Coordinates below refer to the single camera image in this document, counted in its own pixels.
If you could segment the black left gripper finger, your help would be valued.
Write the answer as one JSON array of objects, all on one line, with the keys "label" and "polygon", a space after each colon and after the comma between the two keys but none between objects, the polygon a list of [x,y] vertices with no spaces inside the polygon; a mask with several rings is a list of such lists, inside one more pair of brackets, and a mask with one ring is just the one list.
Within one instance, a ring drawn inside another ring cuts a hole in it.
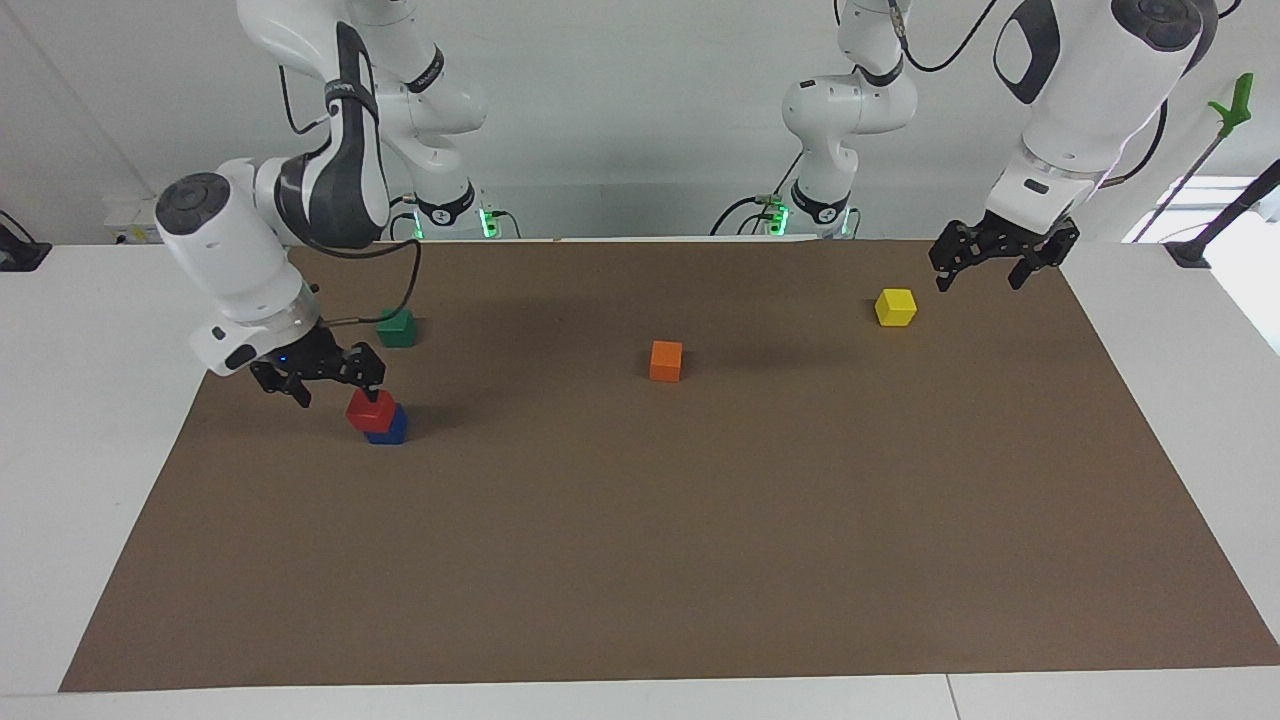
[{"label": "black left gripper finger", "polygon": [[969,225],[946,225],[931,245],[928,259],[934,269],[934,283],[941,293],[946,293],[955,282],[956,274],[968,266],[970,241],[972,228]]},{"label": "black left gripper finger", "polygon": [[1059,266],[1068,255],[1068,238],[1048,238],[1038,249],[1024,249],[1007,277],[1011,290],[1020,290],[1037,272]]}]

